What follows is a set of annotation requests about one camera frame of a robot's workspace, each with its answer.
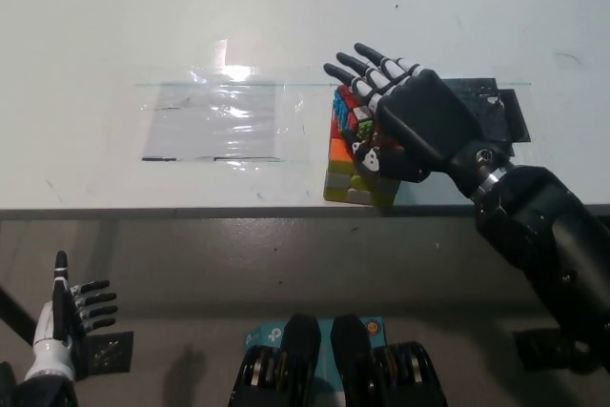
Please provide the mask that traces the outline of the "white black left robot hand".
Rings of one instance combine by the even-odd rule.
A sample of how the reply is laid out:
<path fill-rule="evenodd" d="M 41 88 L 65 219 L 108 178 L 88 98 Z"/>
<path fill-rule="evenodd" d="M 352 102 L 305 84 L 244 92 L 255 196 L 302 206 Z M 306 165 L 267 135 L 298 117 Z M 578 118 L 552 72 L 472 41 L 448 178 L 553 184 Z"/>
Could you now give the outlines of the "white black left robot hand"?
<path fill-rule="evenodd" d="M 25 380 L 61 376 L 76 381 L 75 346 L 90 332 L 115 323 L 117 294 L 108 280 L 72 286 L 68 256 L 56 254 L 51 300 L 40 313 L 33 338 L 34 362 Z"/>

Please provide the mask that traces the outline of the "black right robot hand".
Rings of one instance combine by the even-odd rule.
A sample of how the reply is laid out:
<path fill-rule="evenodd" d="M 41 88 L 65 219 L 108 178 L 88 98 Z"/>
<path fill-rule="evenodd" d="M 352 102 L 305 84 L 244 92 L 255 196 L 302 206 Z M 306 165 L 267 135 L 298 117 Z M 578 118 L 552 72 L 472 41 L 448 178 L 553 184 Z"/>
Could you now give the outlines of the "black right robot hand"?
<path fill-rule="evenodd" d="M 445 173 L 465 197 L 482 199 L 509 158 L 485 138 L 467 106 L 435 71 L 361 43 L 355 50 L 338 53 L 323 70 L 373 117 L 370 135 L 341 133 L 359 170 L 415 183 Z"/>

